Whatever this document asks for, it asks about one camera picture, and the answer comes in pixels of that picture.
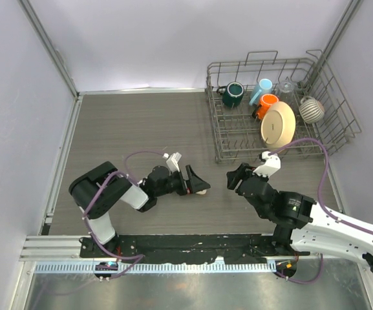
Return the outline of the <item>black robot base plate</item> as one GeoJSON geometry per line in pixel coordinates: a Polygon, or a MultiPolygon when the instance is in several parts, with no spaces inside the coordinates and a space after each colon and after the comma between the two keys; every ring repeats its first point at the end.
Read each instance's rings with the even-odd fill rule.
{"type": "Polygon", "coordinates": [[[119,235],[106,246],[128,263],[142,254],[145,264],[212,264],[219,256],[226,264],[264,263],[267,257],[308,256],[281,245],[267,234],[156,234],[119,235]]]}

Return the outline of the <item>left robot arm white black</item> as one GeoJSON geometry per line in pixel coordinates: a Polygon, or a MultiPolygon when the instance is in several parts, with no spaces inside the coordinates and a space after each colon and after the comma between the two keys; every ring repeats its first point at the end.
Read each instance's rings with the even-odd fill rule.
{"type": "Polygon", "coordinates": [[[166,194],[205,194],[211,188],[190,165],[186,165],[186,172],[184,178],[179,169],[158,165],[147,177],[135,183],[106,161],[74,180],[69,186],[69,194],[83,213],[95,251],[104,258],[117,253],[118,235],[112,226],[109,210],[118,201],[138,212],[147,212],[157,204],[159,197],[166,194]]]}

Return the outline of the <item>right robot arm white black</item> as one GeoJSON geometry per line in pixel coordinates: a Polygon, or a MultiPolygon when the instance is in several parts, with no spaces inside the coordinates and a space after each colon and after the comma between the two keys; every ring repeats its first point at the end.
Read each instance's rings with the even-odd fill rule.
{"type": "Polygon", "coordinates": [[[276,225],[271,246],[279,255],[290,251],[344,258],[373,272],[373,224],[321,205],[290,191],[277,191],[269,178],[281,168],[266,160],[258,167],[242,163],[226,174],[227,188],[242,196],[258,216],[276,225]]]}

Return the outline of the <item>beige charging case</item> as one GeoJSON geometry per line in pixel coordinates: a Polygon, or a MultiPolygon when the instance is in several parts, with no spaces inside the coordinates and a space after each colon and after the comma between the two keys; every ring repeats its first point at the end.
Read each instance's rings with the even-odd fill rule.
{"type": "Polygon", "coordinates": [[[207,190],[203,190],[203,191],[198,191],[196,192],[195,194],[198,194],[198,195],[205,195],[207,193],[207,190]]]}

